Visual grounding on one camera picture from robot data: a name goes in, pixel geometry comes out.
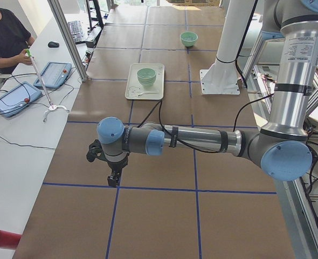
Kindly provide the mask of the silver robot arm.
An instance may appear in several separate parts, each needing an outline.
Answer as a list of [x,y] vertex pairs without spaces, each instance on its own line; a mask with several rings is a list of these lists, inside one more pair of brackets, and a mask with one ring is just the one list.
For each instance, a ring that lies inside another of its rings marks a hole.
[[[131,127],[140,122],[176,124],[207,130],[255,131],[246,90],[237,96],[203,95],[199,71],[210,65],[222,35],[224,19],[217,8],[119,6],[107,19],[100,48],[115,60],[101,71],[105,99],[102,116],[114,115]],[[156,94],[127,100],[126,56],[165,67],[164,98]],[[268,194],[274,181],[252,162],[231,153],[204,153],[182,144],[159,156],[131,153],[123,169],[122,189],[166,192]]]

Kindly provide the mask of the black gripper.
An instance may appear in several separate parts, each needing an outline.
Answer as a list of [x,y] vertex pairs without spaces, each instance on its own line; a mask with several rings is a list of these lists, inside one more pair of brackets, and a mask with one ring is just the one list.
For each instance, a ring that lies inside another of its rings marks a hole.
[[111,175],[107,177],[107,182],[110,187],[117,187],[120,184],[120,175],[123,168],[128,165],[128,158],[123,158],[121,161],[108,161],[108,166],[112,170]]

